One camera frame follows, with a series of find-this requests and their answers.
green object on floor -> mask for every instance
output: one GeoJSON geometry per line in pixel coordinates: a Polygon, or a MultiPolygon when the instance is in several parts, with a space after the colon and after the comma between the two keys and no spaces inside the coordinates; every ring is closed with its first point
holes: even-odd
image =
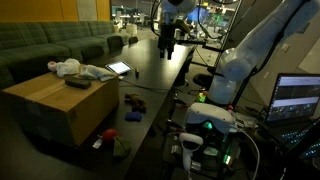
{"type": "Polygon", "coordinates": [[[115,136],[113,139],[114,139],[113,157],[115,158],[127,157],[131,150],[130,141],[120,136],[115,136]]]}

sofa cushion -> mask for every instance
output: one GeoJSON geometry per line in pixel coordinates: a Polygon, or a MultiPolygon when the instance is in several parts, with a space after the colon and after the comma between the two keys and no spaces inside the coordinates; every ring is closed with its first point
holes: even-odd
{"type": "Polygon", "coordinates": [[[91,32],[87,22],[43,22],[41,23],[51,43],[90,37],[91,32]]]}
{"type": "Polygon", "coordinates": [[[98,36],[95,36],[95,37],[98,37],[98,38],[102,38],[102,39],[107,40],[109,37],[113,37],[113,36],[121,36],[122,41],[123,41],[123,44],[124,44],[124,45],[127,45],[127,44],[128,44],[129,35],[124,35],[124,34],[120,34],[120,33],[102,34],[102,35],[98,35],[98,36]]]}
{"type": "Polygon", "coordinates": [[[16,23],[27,46],[48,43],[48,38],[40,23],[16,23]]]}
{"type": "Polygon", "coordinates": [[[114,33],[113,21],[88,21],[92,36],[114,33]]]}
{"type": "Polygon", "coordinates": [[[84,37],[84,38],[78,38],[78,39],[70,39],[67,41],[55,42],[54,44],[69,48],[71,57],[75,58],[81,62],[82,62],[81,50],[86,47],[101,46],[101,47],[103,47],[105,52],[109,51],[107,41],[104,39],[95,38],[95,37],[84,37]]]}
{"type": "Polygon", "coordinates": [[[40,44],[14,49],[5,49],[0,50],[0,64],[10,64],[45,56],[70,57],[70,52],[68,48],[54,44],[40,44]]]}
{"type": "Polygon", "coordinates": [[[0,50],[25,46],[16,23],[0,23],[0,50]]]}

monitor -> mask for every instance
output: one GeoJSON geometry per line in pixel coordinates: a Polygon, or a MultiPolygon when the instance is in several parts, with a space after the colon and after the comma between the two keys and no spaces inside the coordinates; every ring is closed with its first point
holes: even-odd
{"type": "Polygon", "coordinates": [[[313,116],[320,98],[320,74],[278,74],[266,122],[313,116]]]}
{"type": "Polygon", "coordinates": [[[188,21],[195,21],[195,22],[199,22],[198,21],[198,13],[200,15],[199,19],[200,19],[200,22],[202,22],[205,17],[207,16],[209,10],[207,9],[207,7],[196,7],[191,13],[189,13],[187,15],[187,20],[188,21]]]}

green sofa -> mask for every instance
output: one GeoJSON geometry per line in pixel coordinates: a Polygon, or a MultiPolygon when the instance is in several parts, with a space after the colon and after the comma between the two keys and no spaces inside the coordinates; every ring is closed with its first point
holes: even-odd
{"type": "Polygon", "coordinates": [[[107,38],[115,33],[113,21],[0,23],[0,89],[14,85],[8,66],[49,56],[75,58],[82,62],[81,49],[101,45],[109,51],[107,38]]]}

stuffed toy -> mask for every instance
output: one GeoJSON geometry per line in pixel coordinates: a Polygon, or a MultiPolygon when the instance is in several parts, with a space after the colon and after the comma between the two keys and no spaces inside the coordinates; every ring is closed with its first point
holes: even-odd
{"type": "Polygon", "coordinates": [[[138,94],[125,94],[125,102],[130,103],[132,111],[139,111],[145,113],[147,111],[147,104],[144,100],[139,98],[138,94]]]}

